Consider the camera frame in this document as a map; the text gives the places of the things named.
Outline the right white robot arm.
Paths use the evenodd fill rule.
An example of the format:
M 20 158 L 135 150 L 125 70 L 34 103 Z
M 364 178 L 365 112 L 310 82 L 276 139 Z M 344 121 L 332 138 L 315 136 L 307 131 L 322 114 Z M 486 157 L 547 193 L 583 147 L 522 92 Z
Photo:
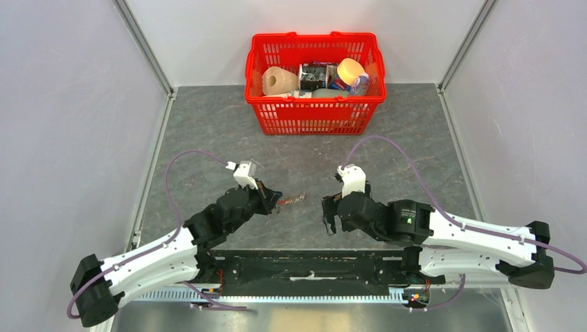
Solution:
M 407 199 L 383 204 L 363 192 L 325 196 L 321 204 L 329 234 L 336 233 L 339 218 L 344 232 L 360 230 L 375 241 L 402 247 L 399 273 L 409 283 L 425 276 L 478 273 L 542 290 L 554 280 L 554 262 L 544 248 L 550 226 L 542 221 L 519 228 L 494 225 L 443 216 L 429 204 Z

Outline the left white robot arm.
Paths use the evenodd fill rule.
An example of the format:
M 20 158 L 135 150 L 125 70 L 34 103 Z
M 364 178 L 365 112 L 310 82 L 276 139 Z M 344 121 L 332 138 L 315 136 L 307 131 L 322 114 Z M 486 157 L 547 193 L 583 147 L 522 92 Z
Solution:
M 84 328 L 107 321 L 120 308 L 150 291 L 170 284 L 210 282 L 217 274 L 212 248 L 227 240 L 255 215 L 272 213 L 282 192 L 233 187 L 214 203 L 163 237 L 121 255 L 80 260 L 70 282 L 72 300 L 66 313 Z

